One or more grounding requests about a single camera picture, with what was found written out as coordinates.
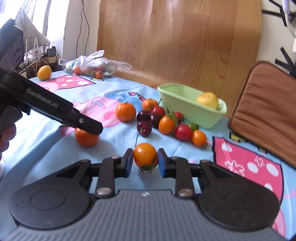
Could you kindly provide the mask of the person's left hand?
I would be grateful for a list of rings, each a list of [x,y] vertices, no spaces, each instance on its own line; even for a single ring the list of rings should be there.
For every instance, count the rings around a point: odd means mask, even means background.
[[[9,126],[4,130],[0,139],[0,159],[2,158],[2,153],[8,149],[9,141],[11,141],[15,136],[16,136],[15,124]]]

